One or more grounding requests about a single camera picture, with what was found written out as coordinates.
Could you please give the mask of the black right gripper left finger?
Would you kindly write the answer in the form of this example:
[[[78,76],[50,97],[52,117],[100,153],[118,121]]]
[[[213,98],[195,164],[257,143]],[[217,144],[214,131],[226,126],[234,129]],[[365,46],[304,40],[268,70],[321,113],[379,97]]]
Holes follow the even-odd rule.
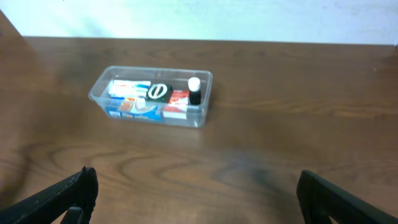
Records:
[[[89,224],[98,196],[98,178],[92,167],[73,174],[24,200],[1,210],[2,224]]]

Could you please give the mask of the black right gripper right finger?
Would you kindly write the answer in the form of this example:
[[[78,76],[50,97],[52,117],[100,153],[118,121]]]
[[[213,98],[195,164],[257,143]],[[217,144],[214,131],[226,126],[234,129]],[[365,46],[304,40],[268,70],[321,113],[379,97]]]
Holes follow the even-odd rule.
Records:
[[[397,218],[355,197],[319,175],[303,170],[296,190],[306,224],[397,223]]]

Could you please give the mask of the blue fever patch box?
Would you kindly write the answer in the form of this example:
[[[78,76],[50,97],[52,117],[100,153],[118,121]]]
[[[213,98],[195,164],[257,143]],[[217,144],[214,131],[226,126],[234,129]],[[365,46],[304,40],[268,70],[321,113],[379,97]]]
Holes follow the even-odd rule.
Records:
[[[157,103],[117,100],[111,98],[103,101],[101,107],[111,118],[137,119],[150,122],[162,121],[162,107]]]

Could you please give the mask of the white Panadol caplets box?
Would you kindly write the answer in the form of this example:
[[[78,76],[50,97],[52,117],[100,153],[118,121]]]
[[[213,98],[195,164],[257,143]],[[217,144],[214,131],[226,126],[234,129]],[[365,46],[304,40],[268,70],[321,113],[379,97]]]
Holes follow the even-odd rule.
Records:
[[[151,81],[113,80],[108,94],[112,98],[145,98]]]

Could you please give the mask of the red medicine box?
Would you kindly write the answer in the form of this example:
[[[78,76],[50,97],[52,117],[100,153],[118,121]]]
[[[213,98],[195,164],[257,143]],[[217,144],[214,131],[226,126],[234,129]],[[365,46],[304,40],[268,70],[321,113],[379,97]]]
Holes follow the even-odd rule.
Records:
[[[168,104],[163,108],[165,118],[187,119],[189,91],[174,90]]]

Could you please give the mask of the green Zam-Buk box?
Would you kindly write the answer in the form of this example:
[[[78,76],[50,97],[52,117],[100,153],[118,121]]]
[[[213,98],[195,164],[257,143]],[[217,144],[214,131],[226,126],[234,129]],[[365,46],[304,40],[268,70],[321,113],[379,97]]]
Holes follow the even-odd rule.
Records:
[[[172,88],[172,85],[155,83],[150,86],[146,95],[146,101],[156,103],[168,103],[173,93],[173,90],[174,89]]]

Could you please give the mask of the dark bottle white cap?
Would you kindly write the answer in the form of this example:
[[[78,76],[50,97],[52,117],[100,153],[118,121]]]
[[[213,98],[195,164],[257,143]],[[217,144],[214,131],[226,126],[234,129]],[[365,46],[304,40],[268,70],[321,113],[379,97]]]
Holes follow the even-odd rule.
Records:
[[[197,77],[188,80],[189,101],[191,105],[199,105],[201,103],[201,81]]]

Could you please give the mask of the clear plastic container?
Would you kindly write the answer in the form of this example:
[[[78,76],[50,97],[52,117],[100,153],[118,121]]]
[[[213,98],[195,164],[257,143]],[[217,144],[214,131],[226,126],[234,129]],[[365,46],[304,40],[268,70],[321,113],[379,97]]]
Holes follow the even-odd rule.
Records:
[[[212,81],[206,70],[110,66],[88,96],[111,118],[199,128]]]

